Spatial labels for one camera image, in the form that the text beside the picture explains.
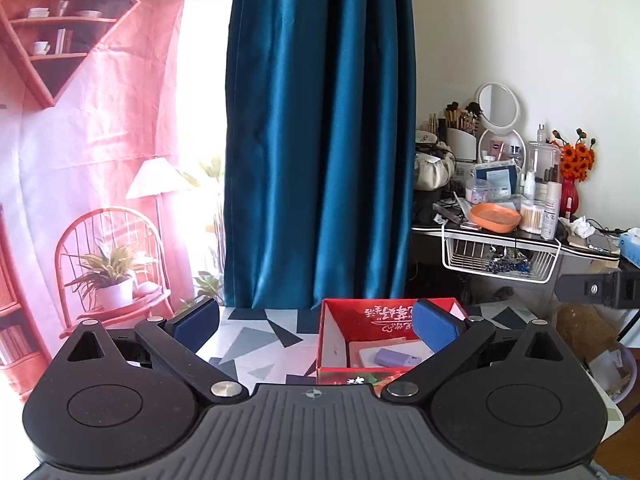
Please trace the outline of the pink printed backdrop cloth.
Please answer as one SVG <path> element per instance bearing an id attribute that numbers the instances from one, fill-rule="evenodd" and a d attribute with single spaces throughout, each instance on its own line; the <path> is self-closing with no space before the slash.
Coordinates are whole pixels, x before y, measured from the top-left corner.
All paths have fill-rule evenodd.
<path id="1" fill-rule="evenodd" d="M 1 376 L 221 292 L 232 0 L 1 0 Z"/>

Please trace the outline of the blue velvet curtain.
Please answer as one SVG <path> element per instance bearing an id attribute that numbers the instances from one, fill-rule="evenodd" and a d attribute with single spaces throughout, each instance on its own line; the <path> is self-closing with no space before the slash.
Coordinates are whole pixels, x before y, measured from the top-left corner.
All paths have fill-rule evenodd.
<path id="1" fill-rule="evenodd" d="M 224 299 L 313 309 L 405 288 L 411 0 L 232 0 Z"/>

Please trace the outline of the orange oval dish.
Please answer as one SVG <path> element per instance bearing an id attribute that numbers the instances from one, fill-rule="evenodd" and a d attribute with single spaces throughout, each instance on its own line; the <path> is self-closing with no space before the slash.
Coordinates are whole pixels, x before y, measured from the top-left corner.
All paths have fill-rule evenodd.
<path id="1" fill-rule="evenodd" d="M 521 215 L 514 209 L 494 203 L 474 205 L 470 209 L 470 220 L 490 232 L 508 234 L 521 222 Z"/>

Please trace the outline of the white brush holder cup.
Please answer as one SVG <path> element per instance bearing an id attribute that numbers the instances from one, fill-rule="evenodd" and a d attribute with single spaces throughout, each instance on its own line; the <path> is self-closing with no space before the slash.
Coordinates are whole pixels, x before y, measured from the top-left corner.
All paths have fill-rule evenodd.
<path id="1" fill-rule="evenodd" d="M 477 138 L 473 133 L 448 128 L 446 137 L 446 144 L 459 162 L 476 162 Z"/>

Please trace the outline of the red strawberry cardboard box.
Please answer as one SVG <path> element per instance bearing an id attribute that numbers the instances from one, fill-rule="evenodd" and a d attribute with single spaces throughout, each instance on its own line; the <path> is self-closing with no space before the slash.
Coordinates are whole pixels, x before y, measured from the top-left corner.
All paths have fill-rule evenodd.
<path id="1" fill-rule="evenodd" d="M 351 367 L 348 344 L 394 338 L 419 339 L 412 328 L 414 304 L 421 299 L 327 299 L 323 301 L 317 359 L 320 385 L 370 385 L 375 392 L 412 367 Z M 454 298 L 431 300 L 460 320 L 468 317 Z"/>

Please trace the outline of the white spray bottle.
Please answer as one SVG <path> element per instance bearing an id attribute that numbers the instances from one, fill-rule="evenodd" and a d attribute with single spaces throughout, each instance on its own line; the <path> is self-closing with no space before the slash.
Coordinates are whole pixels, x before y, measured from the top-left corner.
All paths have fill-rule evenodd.
<path id="1" fill-rule="evenodd" d="M 544 214 L 542 215 L 540 232 L 540 236 L 544 240 L 553 240 L 555 238 L 561 198 L 562 184 L 560 182 L 550 181 L 547 184 L 547 195 L 546 200 L 544 201 Z"/>

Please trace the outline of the round white vanity mirror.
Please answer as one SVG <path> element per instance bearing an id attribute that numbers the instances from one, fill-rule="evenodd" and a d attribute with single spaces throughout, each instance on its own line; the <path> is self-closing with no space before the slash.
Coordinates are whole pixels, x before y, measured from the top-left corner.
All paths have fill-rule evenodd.
<path id="1" fill-rule="evenodd" d="M 480 121 L 489 131 L 504 136 L 521 118 L 521 104 L 515 93 L 500 82 L 486 82 L 476 90 Z"/>

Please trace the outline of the pink power bank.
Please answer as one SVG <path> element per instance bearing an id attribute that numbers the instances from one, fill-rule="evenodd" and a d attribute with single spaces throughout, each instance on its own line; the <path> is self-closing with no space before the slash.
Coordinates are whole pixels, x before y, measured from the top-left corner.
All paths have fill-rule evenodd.
<path id="1" fill-rule="evenodd" d="M 433 355 L 420 339 L 394 338 L 348 344 L 351 367 L 414 367 Z"/>

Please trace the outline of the beige pumpkin bag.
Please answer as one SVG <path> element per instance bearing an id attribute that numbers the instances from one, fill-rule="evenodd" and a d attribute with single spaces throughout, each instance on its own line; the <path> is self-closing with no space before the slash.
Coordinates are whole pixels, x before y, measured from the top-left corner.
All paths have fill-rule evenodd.
<path id="1" fill-rule="evenodd" d="M 414 188 L 435 191 L 446 186 L 456 172 L 456 158 L 444 142 L 419 143 L 414 159 Z"/>

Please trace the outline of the cotton swab box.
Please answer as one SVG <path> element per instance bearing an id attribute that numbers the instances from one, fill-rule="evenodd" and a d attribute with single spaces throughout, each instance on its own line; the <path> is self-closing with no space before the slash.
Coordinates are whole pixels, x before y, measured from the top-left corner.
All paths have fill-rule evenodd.
<path id="1" fill-rule="evenodd" d="M 520 205 L 520 216 L 521 221 L 518 227 L 522 231 L 529 234 L 541 234 L 544 205 L 533 200 L 523 200 Z"/>

